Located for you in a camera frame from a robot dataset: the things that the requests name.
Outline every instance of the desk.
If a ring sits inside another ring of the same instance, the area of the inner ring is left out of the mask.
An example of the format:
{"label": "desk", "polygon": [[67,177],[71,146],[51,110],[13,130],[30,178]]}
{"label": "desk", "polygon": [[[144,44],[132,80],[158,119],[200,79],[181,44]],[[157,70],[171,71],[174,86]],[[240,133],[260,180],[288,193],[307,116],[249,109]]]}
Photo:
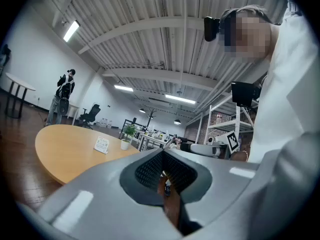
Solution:
{"label": "desk", "polygon": [[161,140],[161,139],[156,139],[156,138],[153,138],[153,137],[150,137],[150,136],[147,136],[145,134],[141,134],[141,141],[140,141],[140,144],[139,144],[139,147],[138,147],[138,150],[141,151],[141,147],[142,147],[142,144],[144,143],[145,141],[145,145],[144,145],[144,148],[143,148],[143,151],[146,151],[147,150],[147,146],[148,146],[148,143],[149,141],[153,141],[153,142],[156,142],[156,143],[160,143],[162,145],[166,145],[167,142]]}
{"label": "desk", "polygon": [[[94,149],[98,136],[109,140],[108,153]],[[99,131],[67,124],[43,128],[35,138],[36,154],[45,170],[66,184],[98,164],[124,158],[139,151],[133,146],[120,149],[121,140]]]}
{"label": "desk", "polygon": [[[11,117],[11,118],[21,118],[22,107],[23,107],[23,104],[24,104],[24,101],[25,101],[27,90],[29,89],[31,91],[35,91],[36,88],[34,88],[30,84],[26,83],[25,81],[19,79],[18,77],[16,77],[13,74],[10,74],[10,73],[5,73],[5,74],[6,74],[6,77],[9,78],[12,81],[12,83],[11,83],[11,86],[10,86],[8,97],[6,99],[6,106],[5,106],[4,113],[8,117]],[[12,89],[14,88],[15,83],[18,85],[18,87],[16,89],[15,96],[13,98],[12,109],[8,111],[9,102],[10,102],[10,96],[12,94]],[[23,96],[22,96],[22,100],[21,100],[20,108],[19,108],[19,112],[18,112],[18,111],[15,110],[15,108],[16,108],[16,101],[17,101],[17,98],[18,98],[20,86],[24,87],[24,92],[23,92]]]}
{"label": "desk", "polygon": [[[72,120],[72,125],[74,125],[75,124],[75,120],[76,120],[76,117],[78,116],[78,113],[79,113],[79,107],[78,106],[76,106],[75,104],[73,104],[73,103],[70,103],[69,102],[69,106],[71,106],[71,107],[73,107],[73,108],[75,108],[75,112],[74,112],[74,115],[73,115],[73,120]],[[68,109],[68,116],[67,116],[67,118],[69,118],[70,117],[70,109]]]}

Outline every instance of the black office chair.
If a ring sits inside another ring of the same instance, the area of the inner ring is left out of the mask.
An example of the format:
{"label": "black office chair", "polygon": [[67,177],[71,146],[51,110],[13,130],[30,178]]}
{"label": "black office chair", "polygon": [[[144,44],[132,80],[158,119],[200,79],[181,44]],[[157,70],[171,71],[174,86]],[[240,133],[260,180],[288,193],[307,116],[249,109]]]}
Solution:
{"label": "black office chair", "polygon": [[96,120],[96,115],[100,112],[100,108],[98,104],[93,105],[89,113],[84,113],[80,115],[80,120],[83,120],[82,127],[89,128],[91,130],[92,127],[90,126],[90,122],[93,122]]}

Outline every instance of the round white table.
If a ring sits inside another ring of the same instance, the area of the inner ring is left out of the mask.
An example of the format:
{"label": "round white table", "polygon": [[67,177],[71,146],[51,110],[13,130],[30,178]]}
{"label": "round white table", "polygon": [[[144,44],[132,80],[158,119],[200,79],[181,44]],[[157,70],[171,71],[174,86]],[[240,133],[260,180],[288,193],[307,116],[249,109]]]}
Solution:
{"label": "round white table", "polygon": [[[10,73],[5,73],[6,76],[12,81],[11,83],[11,86],[10,86],[10,90],[9,90],[9,93],[8,93],[8,97],[6,99],[6,106],[5,106],[5,110],[4,110],[4,113],[8,116],[8,117],[11,117],[11,118],[21,118],[21,114],[22,114],[22,108],[23,108],[23,104],[24,104],[24,101],[25,101],[25,97],[26,97],[26,93],[27,93],[27,90],[31,90],[31,91],[35,91],[36,88],[34,88],[32,85],[26,83],[25,81],[19,79],[18,77],[16,77],[15,75],[13,74],[10,74]],[[12,96],[12,90],[14,88],[14,85],[15,83],[18,85],[16,91],[15,91],[15,96],[13,98],[13,105],[12,105],[12,108],[10,110],[8,110],[9,108],[9,102],[10,102],[10,97]],[[22,96],[22,99],[21,99],[21,103],[20,103],[20,108],[19,108],[19,111],[16,111],[15,108],[16,108],[16,101],[17,101],[17,98],[18,98],[18,93],[19,93],[19,90],[20,90],[20,86],[22,86],[24,88],[24,92],[23,92],[23,96]]]}

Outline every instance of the wooden floor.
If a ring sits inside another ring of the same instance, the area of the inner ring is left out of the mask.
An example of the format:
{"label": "wooden floor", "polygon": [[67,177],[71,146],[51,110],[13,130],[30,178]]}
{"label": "wooden floor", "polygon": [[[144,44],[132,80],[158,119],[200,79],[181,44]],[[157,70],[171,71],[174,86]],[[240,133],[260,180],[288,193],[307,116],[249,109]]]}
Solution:
{"label": "wooden floor", "polygon": [[[61,185],[52,179],[38,160],[35,139],[44,127],[43,120],[48,113],[23,106],[22,118],[5,116],[7,96],[0,92],[0,166],[2,176],[8,184],[12,197],[36,210],[46,198]],[[72,124],[72,120],[62,118],[62,124]],[[93,126],[94,130],[119,137],[119,129]]]}

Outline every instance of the gray pants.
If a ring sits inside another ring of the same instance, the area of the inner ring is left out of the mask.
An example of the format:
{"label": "gray pants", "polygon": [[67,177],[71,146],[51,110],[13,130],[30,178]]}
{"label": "gray pants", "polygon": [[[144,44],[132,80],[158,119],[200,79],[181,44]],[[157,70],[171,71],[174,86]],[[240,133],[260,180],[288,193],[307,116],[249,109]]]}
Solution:
{"label": "gray pants", "polygon": [[[50,126],[52,125],[52,120],[54,119],[54,112],[56,110],[56,107],[59,105],[59,101],[60,101],[60,98],[57,97],[56,95],[54,95],[53,99],[52,99],[52,103],[51,103],[51,107],[50,107],[50,110],[49,110],[49,115],[48,115],[48,119],[46,121],[46,125],[47,126]],[[57,116],[56,116],[56,124],[57,125],[60,125],[61,124],[61,119],[62,119],[62,115],[61,113],[59,112],[59,109],[57,110]]]}

